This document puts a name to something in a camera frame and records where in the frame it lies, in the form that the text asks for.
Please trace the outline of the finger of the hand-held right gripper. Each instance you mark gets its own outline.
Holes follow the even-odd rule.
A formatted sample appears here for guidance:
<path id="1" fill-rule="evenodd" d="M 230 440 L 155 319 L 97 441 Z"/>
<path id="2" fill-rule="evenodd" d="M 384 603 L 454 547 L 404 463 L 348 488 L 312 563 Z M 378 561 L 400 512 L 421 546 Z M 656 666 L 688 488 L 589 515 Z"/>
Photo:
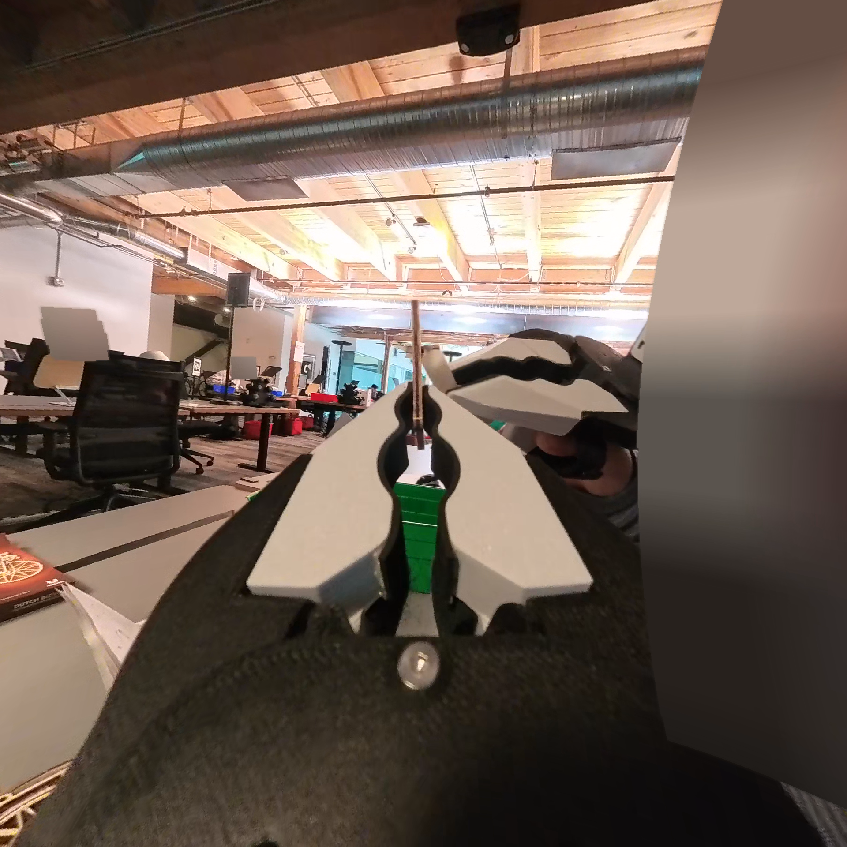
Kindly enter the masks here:
<path id="1" fill-rule="evenodd" d="M 585 409 L 611 411 L 622 407 L 603 391 L 582 380 L 570 385 L 547 383 L 525 387 L 457 387 L 446 376 L 446 394 L 462 409 L 484 424 L 503 424 L 553 435 L 566 435 Z"/>
<path id="2" fill-rule="evenodd" d="M 511 334 L 458 359 L 451 368 L 452 377 L 457 387 L 570 385 L 578 378 L 574 343 L 572 335 L 552 331 Z"/>

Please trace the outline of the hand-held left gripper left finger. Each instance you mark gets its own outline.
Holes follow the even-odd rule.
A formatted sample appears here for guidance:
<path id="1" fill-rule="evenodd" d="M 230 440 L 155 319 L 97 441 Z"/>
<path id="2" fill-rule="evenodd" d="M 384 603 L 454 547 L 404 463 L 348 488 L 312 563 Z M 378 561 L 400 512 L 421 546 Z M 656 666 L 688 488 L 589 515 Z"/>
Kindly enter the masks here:
<path id="1" fill-rule="evenodd" d="M 413 398 L 394 389 L 308 456 L 247 577 L 252 595 L 340 610 L 356 633 L 397 631 L 409 570 L 394 488 Z"/>

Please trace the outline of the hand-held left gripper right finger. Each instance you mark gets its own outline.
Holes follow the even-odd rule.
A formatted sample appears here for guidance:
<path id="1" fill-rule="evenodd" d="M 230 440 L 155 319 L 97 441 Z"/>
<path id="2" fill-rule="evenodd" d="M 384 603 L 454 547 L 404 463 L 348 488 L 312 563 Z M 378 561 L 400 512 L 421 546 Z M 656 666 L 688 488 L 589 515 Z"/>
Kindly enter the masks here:
<path id="1" fill-rule="evenodd" d="M 444 392 L 422 399 L 446 487 L 431 584 L 439 634 L 483 634 L 502 607 L 588 591 L 593 578 L 524 453 Z"/>

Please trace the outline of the thin wooden model part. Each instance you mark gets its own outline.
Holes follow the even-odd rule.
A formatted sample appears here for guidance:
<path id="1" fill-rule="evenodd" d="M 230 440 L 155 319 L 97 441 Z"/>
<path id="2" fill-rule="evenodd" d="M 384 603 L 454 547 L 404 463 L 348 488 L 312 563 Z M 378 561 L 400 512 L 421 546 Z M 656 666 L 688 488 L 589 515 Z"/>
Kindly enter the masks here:
<path id="1" fill-rule="evenodd" d="M 420 303 L 411 302 L 411 331 L 412 331 L 412 424 L 411 434 L 413 444 L 418 450 L 425 449 L 424 408 L 423 408 L 423 344 L 420 323 Z"/>

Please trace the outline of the person's right hand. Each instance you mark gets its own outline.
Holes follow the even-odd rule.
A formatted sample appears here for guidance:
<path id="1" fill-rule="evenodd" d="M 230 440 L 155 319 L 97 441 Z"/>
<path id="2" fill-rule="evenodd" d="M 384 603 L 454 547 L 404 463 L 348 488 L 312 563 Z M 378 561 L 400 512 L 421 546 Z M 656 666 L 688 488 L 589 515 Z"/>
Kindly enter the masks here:
<path id="1" fill-rule="evenodd" d="M 562 465 L 576 459 L 578 444 L 577 437 L 572 434 L 535 433 L 535 447 L 551 468 L 554 460 L 559 460 L 559 465 Z M 555 468 L 555 471 L 593 512 L 606 517 L 618 513 L 637 514 L 637 454 L 621 446 L 608 445 L 604 459 L 600 475 L 594 479 L 569 477 L 561 468 Z"/>

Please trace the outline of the green plastic block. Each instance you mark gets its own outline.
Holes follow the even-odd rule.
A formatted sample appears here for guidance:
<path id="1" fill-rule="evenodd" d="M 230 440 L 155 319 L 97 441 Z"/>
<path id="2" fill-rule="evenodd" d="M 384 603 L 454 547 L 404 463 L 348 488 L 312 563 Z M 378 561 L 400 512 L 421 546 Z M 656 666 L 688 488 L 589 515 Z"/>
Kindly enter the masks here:
<path id="1" fill-rule="evenodd" d="M 409 588 L 431 593 L 432 567 L 436 553 L 440 503 L 445 489 L 398 482 L 395 493 L 401 507 L 401 524 L 408 562 Z"/>

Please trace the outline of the red storage bin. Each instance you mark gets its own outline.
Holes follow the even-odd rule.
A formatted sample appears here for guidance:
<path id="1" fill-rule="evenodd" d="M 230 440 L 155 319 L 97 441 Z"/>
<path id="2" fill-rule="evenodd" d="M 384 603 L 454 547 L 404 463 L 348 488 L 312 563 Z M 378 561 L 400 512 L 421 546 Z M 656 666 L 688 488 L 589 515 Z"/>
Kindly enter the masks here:
<path id="1" fill-rule="evenodd" d="M 314 429 L 314 418 L 310 414 L 247 416 L 240 427 L 240 434 L 246 439 L 259 440 L 265 425 L 268 425 L 270 435 L 291 437 Z"/>

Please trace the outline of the wooden desk with black legs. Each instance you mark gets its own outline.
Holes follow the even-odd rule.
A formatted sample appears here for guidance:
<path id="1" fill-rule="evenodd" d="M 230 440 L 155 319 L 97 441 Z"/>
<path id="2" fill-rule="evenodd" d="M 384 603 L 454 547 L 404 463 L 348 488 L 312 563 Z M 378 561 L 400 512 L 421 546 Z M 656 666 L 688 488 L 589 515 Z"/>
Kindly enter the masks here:
<path id="1" fill-rule="evenodd" d="M 299 410 L 283 407 L 245 407 L 241 404 L 215 401 L 180 401 L 179 413 L 189 418 L 258 416 L 261 423 L 257 459 L 253 464 L 241 463 L 238 467 L 257 473 L 269 473 L 268 457 L 273 419 L 283 416 L 296 417 Z"/>

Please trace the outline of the black mesh office chair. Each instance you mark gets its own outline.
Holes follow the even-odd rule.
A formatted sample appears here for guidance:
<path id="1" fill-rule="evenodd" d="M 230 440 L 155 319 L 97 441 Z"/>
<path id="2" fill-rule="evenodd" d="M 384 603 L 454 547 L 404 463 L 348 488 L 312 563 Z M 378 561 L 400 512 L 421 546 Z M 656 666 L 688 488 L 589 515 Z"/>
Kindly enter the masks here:
<path id="1" fill-rule="evenodd" d="M 72 415 L 41 425 L 49 476 L 96 492 L 61 517 L 159 499 L 180 466 L 182 388 L 182 366 L 168 359 L 119 355 L 84 364 Z"/>

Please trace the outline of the stack of white papers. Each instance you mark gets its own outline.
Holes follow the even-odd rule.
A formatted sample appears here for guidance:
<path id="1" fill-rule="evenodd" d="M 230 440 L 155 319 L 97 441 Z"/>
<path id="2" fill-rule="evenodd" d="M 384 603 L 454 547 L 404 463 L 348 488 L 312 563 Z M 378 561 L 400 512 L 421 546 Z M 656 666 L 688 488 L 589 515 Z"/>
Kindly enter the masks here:
<path id="1" fill-rule="evenodd" d="M 63 584 L 58 591 L 74 609 L 101 681 L 109 691 L 146 620 L 130 620 L 70 583 Z"/>

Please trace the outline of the black speaker on stand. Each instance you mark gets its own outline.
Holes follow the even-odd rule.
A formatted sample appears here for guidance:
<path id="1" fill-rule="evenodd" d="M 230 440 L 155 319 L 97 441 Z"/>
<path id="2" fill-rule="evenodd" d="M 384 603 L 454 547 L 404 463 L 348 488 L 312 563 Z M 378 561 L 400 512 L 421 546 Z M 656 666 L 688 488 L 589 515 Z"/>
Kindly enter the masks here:
<path id="1" fill-rule="evenodd" d="M 229 381 L 231 373 L 232 345 L 236 323 L 236 313 L 239 308 L 248 304 L 252 275 L 249 272 L 234 272 L 228 275 L 226 305 L 229 308 L 229 327 L 226 342 L 225 376 L 222 381 L 222 394 L 211 398 L 215 405 L 229 404 Z"/>

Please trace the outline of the dark orange printed booklet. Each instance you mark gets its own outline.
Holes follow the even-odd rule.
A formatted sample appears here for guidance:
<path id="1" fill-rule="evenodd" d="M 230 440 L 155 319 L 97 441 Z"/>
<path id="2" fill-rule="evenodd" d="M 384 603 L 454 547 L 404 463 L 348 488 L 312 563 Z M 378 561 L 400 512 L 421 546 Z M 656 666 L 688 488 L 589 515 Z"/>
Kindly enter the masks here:
<path id="1" fill-rule="evenodd" d="M 1 535 L 1 623 L 60 602 L 73 580 Z"/>

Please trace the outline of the black ceiling device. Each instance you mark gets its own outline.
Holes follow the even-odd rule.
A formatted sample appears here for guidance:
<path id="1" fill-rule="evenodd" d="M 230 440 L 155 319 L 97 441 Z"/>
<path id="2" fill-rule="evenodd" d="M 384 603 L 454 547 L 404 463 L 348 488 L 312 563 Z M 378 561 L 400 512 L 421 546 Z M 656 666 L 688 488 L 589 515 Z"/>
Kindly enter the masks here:
<path id="1" fill-rule="evenodd" d="M 455 23 L 461 55 L 489 57 L 510 50 L 521 39 L 521 6 L 507 3 L 460 15 Z"/>

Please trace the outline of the laser-cut wooden sheet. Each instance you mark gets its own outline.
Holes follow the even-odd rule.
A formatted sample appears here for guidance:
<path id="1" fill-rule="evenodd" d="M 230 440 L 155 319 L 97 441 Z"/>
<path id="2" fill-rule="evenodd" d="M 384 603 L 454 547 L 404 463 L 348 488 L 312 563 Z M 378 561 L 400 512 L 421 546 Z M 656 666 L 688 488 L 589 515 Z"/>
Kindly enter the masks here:
<path id="1" fill-rule="evenodd" d="M 1 794 L 1 845 L 14 846 L 41 804 L 56 789 L 72 761 L 66 761 Z"/>

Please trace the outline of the silver ventilation duct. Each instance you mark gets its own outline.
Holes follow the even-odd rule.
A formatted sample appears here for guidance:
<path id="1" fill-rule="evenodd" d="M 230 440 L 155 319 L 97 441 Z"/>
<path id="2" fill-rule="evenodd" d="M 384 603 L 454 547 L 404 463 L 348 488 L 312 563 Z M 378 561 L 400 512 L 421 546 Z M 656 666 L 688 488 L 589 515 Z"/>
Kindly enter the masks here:
<path id="1" fill-rule="evenodd" d="M 114 175 L 180 188 L 520 162 L 679 142 L 703 52 L 659 54 L 341 104 L 143 142 Z"/>

